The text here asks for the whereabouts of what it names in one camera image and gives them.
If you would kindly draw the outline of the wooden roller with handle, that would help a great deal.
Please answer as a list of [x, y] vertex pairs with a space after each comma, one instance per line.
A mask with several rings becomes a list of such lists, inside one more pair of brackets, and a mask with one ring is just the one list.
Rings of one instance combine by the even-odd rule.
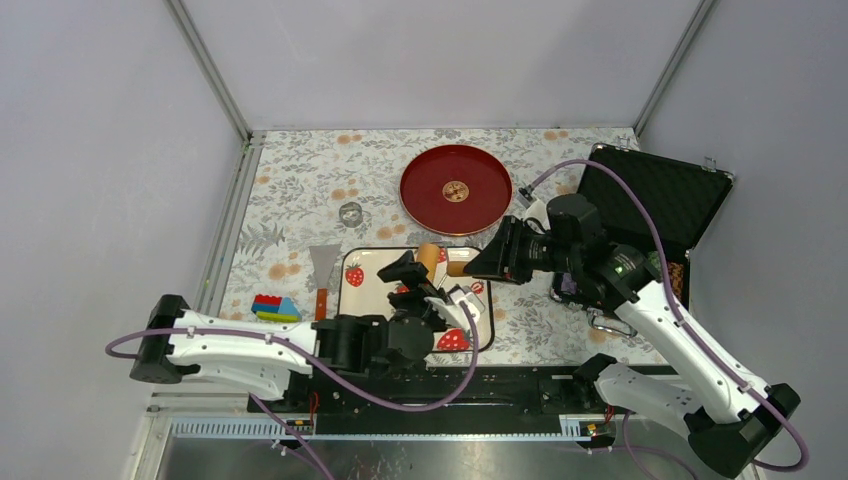
[[444, 248], [433, 243], [422, 243], [418, 246], [416, 260], [427, 270], [426, 278], [430, 283], [436, 280], [439, 265], [444, 259], [444, 277], [466, 277], [465, 267], [472, 260], [469, 255], [459, 256], [451, 260]]

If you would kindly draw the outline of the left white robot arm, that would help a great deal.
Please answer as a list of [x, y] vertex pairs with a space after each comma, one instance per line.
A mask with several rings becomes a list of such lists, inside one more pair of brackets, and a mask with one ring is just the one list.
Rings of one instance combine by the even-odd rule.
[[353, 378], [424, 369], [438, 332], [454, 333], [459, 342], [476, 341], [473, 291], [463, 285], [438, 287], [431, 270], [410, 251], [377, 270], [378, 281], [404, 287], [386, 294], [389, 316], [338, 314], [291, 325], [231, 322], [190, 309], [179, 295], [164, 295], [137, 335], [141, 342], [129, 376], [153, 384], [196, 376], [296, 411], [309, 401], [311, 388], [298, 375], [321, 372], [373, 401], [375, 395], [354, 385]]

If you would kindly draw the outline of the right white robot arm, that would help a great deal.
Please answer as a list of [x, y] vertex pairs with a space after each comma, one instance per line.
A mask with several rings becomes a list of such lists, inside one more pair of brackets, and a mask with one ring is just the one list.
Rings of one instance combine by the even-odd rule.
[[463, 269], [467, 276], [524, 284], [533, 272], [567, 274], [577, 295], [634, 327], [686, 383], [674, 387], [598, 354], [575, 373], [575, 402], [641, 414], [683, 437], [716, 473], [737, 477], [789, 422], [800, 404], [787, 384], [770, 385], [728, 354], [682, 307], [637, 249], [608, 240], [596, 207], [578, 194], [547, 204], [550, 228], [505, 217], [494, 239]]

